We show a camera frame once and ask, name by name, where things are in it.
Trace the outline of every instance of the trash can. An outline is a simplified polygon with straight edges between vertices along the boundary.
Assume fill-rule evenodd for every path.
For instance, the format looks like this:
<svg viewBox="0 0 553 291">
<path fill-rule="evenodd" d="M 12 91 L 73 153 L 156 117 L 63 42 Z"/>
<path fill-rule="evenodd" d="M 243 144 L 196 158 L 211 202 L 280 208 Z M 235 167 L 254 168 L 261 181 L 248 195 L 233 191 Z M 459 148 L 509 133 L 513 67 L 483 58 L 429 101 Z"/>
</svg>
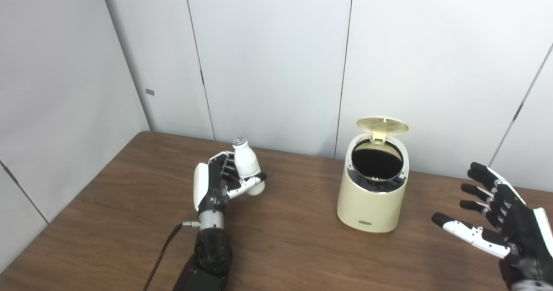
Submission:
<svg viewBox="0 0 553 291">
<path fill-rule="evenodd" d="M 357 126 L 366 133 L 355 137 L 347 149 L 338 217 L 358 230 L 390 232 L 397 226 L 409 176 L 407 149 L 390 135 L 409 127 L 380 116 L 360 119 Z"/>
</svg>

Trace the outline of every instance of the black finger segment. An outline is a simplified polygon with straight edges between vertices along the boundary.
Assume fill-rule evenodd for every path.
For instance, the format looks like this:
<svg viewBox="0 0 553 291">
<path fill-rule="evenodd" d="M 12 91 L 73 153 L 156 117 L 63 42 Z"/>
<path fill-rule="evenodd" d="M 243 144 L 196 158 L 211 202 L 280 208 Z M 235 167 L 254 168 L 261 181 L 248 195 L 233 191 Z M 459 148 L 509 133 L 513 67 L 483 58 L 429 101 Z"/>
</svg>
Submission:
<svg viewBox="0 0 553 291">
<path fill-rule="evenodd" d="M 487 228 L 482 228 L 482 239 L 501 246 L 507 246 L 506 236 L 503 236 L 498 232 L 494 232 L 493 230 L 488 230 Z"/>
<path fill-rule="evenodd" d="M 490 195 L 488 193 L 486 193 L 484 190 L 482 190 L 478 186 L 472 185 L 472 184 L 463 183 L 461 185 L 461 190 L 464 191 L 467 194 L 471 194 L 471 195 L 474 195 L 474 196 L 480 198 L 480 200 L 482 200 L 482 201 L 488 201 L 488 198 L 490 197 Z"/>
<path fill-rule="evenodd" d="M 467 175 L 471 179 L 474 179 L 474 181 L 482 183 L 488 190 L 495 187 L 494 183 L 497 177 L 488 170 L 488 167 L 481 163 L 471 163 Z"/>
<path fill-rule="evenodd" d="M 448 223 L 448 222 L 451 222 L 451 221 L 454 221 L 455 219 L 452 218 L 451 216 L 447 216 L 441 212 L 436 212 L 434 213 L 434 215 L 432 216 L 432 222 L 434 222 L 434 224 L 436 224 L 437 226 L 440 226 L 440 227 L 443 227 L 445 223 Z"/>
<path fill-rule="evenodd" d="M 459 202 L 459 206 L 465 210 L 473 210 L 480 213 L 482 213 L 484 209 L 488 208 L 487 206 L 472 200 L 461 200 Z"/>
</svg>

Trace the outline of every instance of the fingertip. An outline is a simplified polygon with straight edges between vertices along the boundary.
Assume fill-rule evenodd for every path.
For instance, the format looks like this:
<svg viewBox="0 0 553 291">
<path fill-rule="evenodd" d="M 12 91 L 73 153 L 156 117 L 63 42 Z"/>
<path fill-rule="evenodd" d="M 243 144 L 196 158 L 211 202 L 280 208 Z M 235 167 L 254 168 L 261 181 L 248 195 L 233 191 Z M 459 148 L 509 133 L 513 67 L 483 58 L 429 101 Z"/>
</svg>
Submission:
<svg viewBox="0 0 553 291">
<path fill-rule="evenodd" d="M 267 179 L 267 174 L 265 172 L 260 172 L 260 173 L 257 173 L 255 175 L 255 177 L 261 179 L 261 182 L 262 182 L 262 181 L 265 181 Z"/>
<path fill-rule="evenodd" d="M 445 223 L 448 223 L 448 222 L 451 222 L 451 221 L 454 221 L 454 220 L 455 219 L 452 218 L 451 216 L 445 215 L 441 212 L 436 212 L 436 213 L 434 213 L 434 215 L 432 215 L 432 222 L 434 222 L 434 224 L 436 224 L 437 226 L 440 226 L 442 228 L 443 228 Z"/>
</svg>

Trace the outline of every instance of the white bottle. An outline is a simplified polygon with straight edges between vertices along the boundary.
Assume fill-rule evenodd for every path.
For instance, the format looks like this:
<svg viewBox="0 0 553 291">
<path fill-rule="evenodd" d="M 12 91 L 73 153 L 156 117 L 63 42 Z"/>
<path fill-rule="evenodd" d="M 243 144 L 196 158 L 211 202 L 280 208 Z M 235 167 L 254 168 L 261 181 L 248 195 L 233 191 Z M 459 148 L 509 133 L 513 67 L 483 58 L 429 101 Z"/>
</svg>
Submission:
<svg viewBox="0 0 553 291">
<path fill-rule="evenodd" d="M 236 138 L 232 141 L 232 147 L 235 148 L 235 165 L 240 178 L 250 177 L 261 172 L 257 156 L 248 146 L 248 140 L 245 138 Z M 248 195 L 256 196 L 265 189 L 265 182 L 252 187 L 247 191 Z"/>
</svg>

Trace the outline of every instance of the cable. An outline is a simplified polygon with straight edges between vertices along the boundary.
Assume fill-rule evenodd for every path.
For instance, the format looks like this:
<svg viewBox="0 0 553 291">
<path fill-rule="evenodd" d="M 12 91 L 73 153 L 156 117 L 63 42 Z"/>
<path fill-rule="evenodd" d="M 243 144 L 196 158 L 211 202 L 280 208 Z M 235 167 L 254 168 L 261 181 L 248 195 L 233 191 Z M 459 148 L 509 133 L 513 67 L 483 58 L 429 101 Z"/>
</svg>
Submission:
<svg viewBox="0 0 553 291">
<path fill-rule="evenodd" d="M 165 253 L 165 249 L 171 242 L 171 240 L 174 238 L 174 236 L 178 233 L 178 231 L 182 228 L 182 224 L 178 224 L 175 226 L 175 229 L 172 230 L 171 234 L 167 237 L 167 240 L 165 241 L 165 244 L 163 244 L 162 250 L 159 252 L 158 260 L 156 261 L 156 264 L 154 265 L 154 268 L 152 268 L 152 272 L 150 273 L 150 276 L 148 277 L 148 280 L 146 280 L 146 284 L 142 288 L 142 291 L 146 291 L 148 289 L 148 286 L 150 286 L 150 283 L 152 282 L 152 278 L 154 277 L 154 274 L 156 273 L 156 270 L 158 269 L 159 264 L 162 261 L 163 254 Z"/>
</svg>

